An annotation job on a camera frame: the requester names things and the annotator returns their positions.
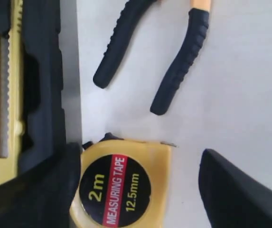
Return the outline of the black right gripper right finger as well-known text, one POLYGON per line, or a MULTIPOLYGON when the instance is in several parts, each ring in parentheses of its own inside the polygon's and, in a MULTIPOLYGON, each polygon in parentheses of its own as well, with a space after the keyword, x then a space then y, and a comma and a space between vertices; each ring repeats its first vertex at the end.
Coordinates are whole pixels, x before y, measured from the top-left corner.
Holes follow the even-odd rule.
POLYGON ((213 228, 272 228, 272 190, 213 149, 202 153, 198 188, 213 228))

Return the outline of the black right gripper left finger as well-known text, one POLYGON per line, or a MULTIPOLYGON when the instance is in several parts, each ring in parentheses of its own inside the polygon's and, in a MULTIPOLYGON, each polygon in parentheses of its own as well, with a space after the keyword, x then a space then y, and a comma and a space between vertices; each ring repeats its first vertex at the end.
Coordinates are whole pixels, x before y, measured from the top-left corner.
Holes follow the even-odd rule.
POLYGON ((79 144, 69 143, 0 185, 0 228, 68 228, 80 180, 80 155, 79 144))

